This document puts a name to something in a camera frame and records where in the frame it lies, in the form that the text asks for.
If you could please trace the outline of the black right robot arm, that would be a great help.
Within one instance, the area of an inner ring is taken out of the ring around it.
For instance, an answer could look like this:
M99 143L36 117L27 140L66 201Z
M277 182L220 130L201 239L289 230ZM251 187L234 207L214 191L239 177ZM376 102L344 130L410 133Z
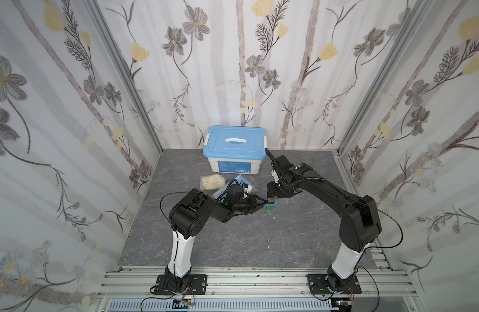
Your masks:
M358 196L338 187L319 175L304 162L292 164L284 155L271 160L273 181L268 183L267 197L292 198L306 191L330 207L340 218L341 245L327 270L326 284L333 293L342 293L355 280L358 264L364 252L382 232L376 201L370 196Z

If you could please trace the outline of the blue lidded storage box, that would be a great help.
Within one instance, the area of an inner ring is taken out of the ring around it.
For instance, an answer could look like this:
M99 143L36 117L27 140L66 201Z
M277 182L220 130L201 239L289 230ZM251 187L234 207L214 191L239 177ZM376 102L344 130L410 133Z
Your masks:
M255 175L266 158L267 135L259 127L212 126L203 155L215 173Z

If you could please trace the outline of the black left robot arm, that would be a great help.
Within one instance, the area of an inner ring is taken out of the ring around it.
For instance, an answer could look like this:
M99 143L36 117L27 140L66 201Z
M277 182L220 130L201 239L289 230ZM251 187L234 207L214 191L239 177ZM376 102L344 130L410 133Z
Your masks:
M173 231L173 245L171 260L164 273L165 286L176 293L187 291L191 285L194 240L210 218L225 224L234 217L256 213L268 203L237 179L228 183L216 198L197 188L183 192L183 195L167 216Z

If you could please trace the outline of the blue lego brick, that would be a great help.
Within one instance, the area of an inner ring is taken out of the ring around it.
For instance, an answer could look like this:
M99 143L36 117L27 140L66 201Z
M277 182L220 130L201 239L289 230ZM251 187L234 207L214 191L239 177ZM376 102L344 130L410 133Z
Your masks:
M278 205L278 204L277 204L277 201L275 201L274 203L265 204L264 207L275 207L275 206L277 206L277 205Z

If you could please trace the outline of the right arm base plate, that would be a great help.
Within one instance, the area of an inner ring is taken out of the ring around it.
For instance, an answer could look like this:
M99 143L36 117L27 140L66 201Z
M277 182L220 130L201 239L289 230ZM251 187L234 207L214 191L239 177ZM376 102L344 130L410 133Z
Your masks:
M341 279L335 274L307 274L312 295L360 295L362 289L355 274Z

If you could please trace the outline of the aluminium front rail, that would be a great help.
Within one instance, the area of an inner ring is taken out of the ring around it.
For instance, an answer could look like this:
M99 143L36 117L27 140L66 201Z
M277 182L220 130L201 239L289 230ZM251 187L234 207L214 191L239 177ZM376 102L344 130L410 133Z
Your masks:
M154 295L161 266L122 266L107 272L95 297L92 311L105 311L113 299L176 300L191 306L202 298L314 298L330 302L338 311L425 311L419 293L403 271L359 268L360 295L312 295L307 274L322 274L323 269L273 269L195 267L192 274L206 274L206 295Z

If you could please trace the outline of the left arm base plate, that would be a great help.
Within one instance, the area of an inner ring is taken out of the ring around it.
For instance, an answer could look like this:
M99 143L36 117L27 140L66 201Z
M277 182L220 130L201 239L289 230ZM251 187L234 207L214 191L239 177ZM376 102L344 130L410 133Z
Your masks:
M208 286L208 276L206 274L191 274L183 278L176 278L172 275L159 275L150 292L154 295L172 295L185 294L189 289L189 294L203 296L206 295Z

